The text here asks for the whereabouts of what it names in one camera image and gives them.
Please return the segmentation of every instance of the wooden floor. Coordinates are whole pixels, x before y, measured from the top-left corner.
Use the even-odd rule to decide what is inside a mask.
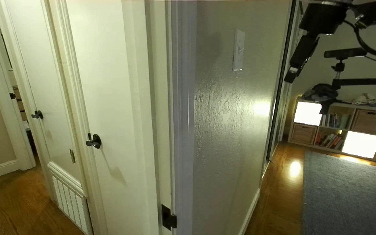
[[[82,233],[50,199],[41,168],[0,177],[0,235]]]
[[[280,143],[261,185],[260,199],[246,235],[302,233],[303,161],[306,147]],[[355,163],[376,163],[329,154]]]

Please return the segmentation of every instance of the light switch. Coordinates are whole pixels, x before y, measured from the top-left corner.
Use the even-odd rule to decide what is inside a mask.
[[[235,45],[234,45],[234,56],[233,56],[233,70],[234,71],[243,70],[244,37],[246,37],[244,31],[242,31],[242,30],[235,31]]]

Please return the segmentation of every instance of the cabinet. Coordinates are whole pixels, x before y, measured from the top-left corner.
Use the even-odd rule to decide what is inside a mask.
[[[376,107],[298,99],[289,142],[376,160]]]

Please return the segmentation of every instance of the rug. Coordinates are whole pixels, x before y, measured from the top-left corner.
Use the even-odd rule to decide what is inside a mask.
[[[308,151],[304,235],[376,235],[376,167]]]

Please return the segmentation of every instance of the black door knob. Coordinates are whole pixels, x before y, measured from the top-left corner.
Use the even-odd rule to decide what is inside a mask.
[[[89,133],[89,134],[88,134],[88,138],[89,138],[89,139],[85,142],[86,146],[94,146],[96,148],[99,148],[99,147],[101,147],[102,141],[101,141],[101,137],[99,137],[98,134],[94,134],[94,135],[92,137],[92,134]]]
[[[43,118],[43,112],[39,109],[34,111],[34,114],[32,114],[33,118]]]

